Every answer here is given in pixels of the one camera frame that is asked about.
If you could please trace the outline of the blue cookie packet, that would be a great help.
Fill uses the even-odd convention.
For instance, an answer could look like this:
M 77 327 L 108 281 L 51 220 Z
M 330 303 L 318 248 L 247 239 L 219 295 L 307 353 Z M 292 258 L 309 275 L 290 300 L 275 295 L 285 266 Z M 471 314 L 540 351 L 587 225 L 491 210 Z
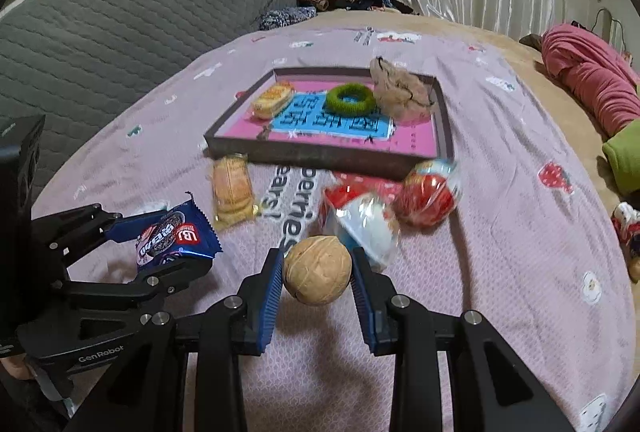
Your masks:
M 146 226 L 136 241 L 137 270 L 149 270 L 180 259 L 213 259 L 222 247 L 207 216 L 189 199 Z

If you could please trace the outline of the brown walnut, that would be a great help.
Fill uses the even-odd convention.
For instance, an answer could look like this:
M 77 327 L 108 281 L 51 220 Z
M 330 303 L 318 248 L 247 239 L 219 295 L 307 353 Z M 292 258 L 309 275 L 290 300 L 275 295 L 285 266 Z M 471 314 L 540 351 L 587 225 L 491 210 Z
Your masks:
M 335 236 L 308 237 L 288 252 L 282 276 L 286 290 L 298 302 L 328 305 L 345 291 L 352 276 L 352 257 Z

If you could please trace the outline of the yellow packaged cake snack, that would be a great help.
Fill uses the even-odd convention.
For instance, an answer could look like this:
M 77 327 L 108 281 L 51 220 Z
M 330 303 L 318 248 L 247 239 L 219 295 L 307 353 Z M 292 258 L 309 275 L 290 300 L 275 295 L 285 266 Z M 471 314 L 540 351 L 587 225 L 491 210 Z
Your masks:
M 253 117 L 259 120 L 273 119 L 292 102 L 295 93 L 291 82 L 276 82 L 252 103 Z

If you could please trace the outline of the beige mesh drawstring pouch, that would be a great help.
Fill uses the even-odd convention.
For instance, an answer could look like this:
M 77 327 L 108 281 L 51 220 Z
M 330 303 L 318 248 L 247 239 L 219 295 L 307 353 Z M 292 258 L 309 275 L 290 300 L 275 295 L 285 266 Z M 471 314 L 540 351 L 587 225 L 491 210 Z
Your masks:
M 432 85 L 405 68 L 396 67 L 382 57 L 370 61 L 373 96 L 384 116 L 398 126 L 412 126 L 431 120 Z

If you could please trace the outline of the orange packaged biscuit snack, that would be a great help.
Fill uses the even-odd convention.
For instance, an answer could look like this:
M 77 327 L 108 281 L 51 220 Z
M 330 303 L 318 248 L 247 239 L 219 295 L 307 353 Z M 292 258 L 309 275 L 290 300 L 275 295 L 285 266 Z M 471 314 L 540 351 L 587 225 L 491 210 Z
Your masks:
M 246 155 L 217 159 L 210 174 L 214 196 L 214 229 L 226 230 L 254 220 L 259 213 Z

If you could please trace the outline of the red white blue egg toy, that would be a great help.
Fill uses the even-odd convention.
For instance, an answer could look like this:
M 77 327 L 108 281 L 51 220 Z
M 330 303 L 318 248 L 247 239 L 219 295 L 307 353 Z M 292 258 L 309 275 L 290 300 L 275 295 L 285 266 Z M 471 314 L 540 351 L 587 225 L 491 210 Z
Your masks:
M 372 270 L 382 273 L 398 256 L 400 225 L 393 209 L 363 182 L 336 183 L 322 192 L 319 226 L 352 251 L 363 248 Z

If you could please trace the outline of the grey quilted headboard cushion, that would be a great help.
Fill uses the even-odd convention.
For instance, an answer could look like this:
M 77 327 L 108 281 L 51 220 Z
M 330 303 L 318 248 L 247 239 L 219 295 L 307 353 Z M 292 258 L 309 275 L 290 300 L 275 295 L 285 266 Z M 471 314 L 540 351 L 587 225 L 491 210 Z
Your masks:
M 296 0 L 25 0 L 1 21 L 1 117 L 46 119 L 35 188 L 198 56 Z

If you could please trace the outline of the red white knitted item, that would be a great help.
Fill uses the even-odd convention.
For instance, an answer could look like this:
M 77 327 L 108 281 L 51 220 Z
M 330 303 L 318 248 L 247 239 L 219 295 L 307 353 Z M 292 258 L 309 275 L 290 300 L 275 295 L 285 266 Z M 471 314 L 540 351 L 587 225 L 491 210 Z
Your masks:
M 629 277 L 633 282 L 638 282 L 640 259 L 639 211 L 628 202 L 621 202 L 613 211 L 612 222 L 623 248 Z

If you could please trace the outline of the purple cardboard tray box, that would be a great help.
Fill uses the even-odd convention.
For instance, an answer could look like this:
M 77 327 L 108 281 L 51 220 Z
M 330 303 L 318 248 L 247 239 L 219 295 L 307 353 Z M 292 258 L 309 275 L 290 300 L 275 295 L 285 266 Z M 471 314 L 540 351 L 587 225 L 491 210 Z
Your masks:
M 214 158 L 240 154 L 252 163 L 286 164 L 401 181 L 425 160 L 454 160 L 449 116 L 436 78 L 421 74 L 431 117 L 402 126 L 375 111 L 345 118 L 324 109 L 326 94 L 337 86 L 360 83 L 372 88 L 367 68 L 274 68 L 236 94 L 233 103 L 205 133 Z M 254 117 L 252 103 L 278 82 L 293 87 L 293 99 L 271 120 Z

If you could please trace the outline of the pink strawberry print blanket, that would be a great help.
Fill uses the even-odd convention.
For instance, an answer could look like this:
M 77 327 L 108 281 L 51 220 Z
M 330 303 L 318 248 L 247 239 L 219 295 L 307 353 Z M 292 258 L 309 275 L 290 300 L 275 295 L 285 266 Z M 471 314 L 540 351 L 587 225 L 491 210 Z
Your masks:
M 232 293 L 272 248 L 315 234 L 361 238 L 395 287 L 432 311 L 486 316 L 578 431 L 601 431 L 632 385 L 636 314 L 623 252 L 573 148 L 493 48 L 352 30 L 243 36 L 178 72 L 101 130 L 48 181 L 47 215 L 99 202 L 131 214 L 193 197 L 213 215 L 204 135 L 259 80 L 285 67 L 364 68 L 383 57 L 439 80 L 452 122 L 456 208 L 439 224 L 401 223 L 395 182 L 323 166 L 251 164 L 259 212 L 221 230 L 205 278 L 171 296 L 190 314 Z

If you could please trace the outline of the pink and blue book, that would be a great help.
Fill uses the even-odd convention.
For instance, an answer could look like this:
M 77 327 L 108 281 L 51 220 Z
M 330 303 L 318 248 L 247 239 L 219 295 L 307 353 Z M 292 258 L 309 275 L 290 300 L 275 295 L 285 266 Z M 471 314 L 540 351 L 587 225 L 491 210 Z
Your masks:
M 294 80 L 296 93 L 284 111 L 271 120 L 254 118 L 252 103 L 273 83 L 269 80 L 248 100 L 237 100 L 235 112 L 214 135 L 234 140 L 274 140 L 423 157 L 437 155 L 435 126 L 431 120 L 414 126 L 398 126 L 379 111 L 357 118 L 326 111 L 326 93 L 339 86 L 339 80 Z

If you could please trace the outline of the blue floral cloth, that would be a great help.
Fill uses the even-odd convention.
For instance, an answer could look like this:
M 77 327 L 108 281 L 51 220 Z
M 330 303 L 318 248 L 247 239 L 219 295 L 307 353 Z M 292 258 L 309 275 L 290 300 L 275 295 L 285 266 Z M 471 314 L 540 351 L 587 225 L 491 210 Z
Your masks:
M 262 31 L 279 29 L 315 18 L 318 12 L 313 6 L 291 6 L 280 10 L 268 10 L 259 19 L 258 28 Z

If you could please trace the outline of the green fleece blanket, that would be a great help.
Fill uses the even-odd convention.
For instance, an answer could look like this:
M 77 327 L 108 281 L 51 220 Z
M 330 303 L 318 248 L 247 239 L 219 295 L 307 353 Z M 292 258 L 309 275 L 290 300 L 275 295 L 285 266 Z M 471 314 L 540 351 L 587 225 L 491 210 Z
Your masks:
M 618 191 L 629 196 L 640 188 L 640 120 L 629 123 L 602 145 Z

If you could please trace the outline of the tan bed sheet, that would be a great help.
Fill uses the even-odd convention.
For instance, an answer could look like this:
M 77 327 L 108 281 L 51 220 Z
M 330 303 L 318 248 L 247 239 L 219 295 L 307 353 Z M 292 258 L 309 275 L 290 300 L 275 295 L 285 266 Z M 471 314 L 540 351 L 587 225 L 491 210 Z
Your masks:
M 541 52 L 503 34 L 481 28 L 456 24 L 436 17 L 381 12 L 348 12 L 334 10 L 302 23 L 304 29 L 366 28 L 378 31 L 415 32 L 475 42 L 498 48 L 518 77 L 544 106 L 572 146 L 589 181 L 600 197 L 599 213 L 612 227 L 611 212 L 620 202 L 613 175 L 601 152 L 603 136 L 597 122 L 585 111 L 562 84 L 547 74 Z

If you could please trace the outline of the pink rolled quilt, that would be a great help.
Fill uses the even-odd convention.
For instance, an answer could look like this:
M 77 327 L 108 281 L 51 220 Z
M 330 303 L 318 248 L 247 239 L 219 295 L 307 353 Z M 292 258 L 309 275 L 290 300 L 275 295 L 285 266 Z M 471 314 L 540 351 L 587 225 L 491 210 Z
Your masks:
M 570 24 L 543 36 L 547 74 L 560 82 L 612 137 L 639 118 L 639 76 L 600 36 Z

